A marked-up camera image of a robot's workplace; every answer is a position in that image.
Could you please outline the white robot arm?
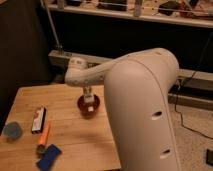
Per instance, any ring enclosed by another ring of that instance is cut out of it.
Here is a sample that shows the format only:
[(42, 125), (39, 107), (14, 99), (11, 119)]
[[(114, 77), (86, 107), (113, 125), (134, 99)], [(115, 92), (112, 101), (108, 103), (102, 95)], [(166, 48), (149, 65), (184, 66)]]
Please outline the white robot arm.
[(133, 52), (89, 68), (72, 57), (65, 83), (104, 86), (105, 108), (122, 171), (181, 171), (168, 107), (179, 64), (169, 50)]

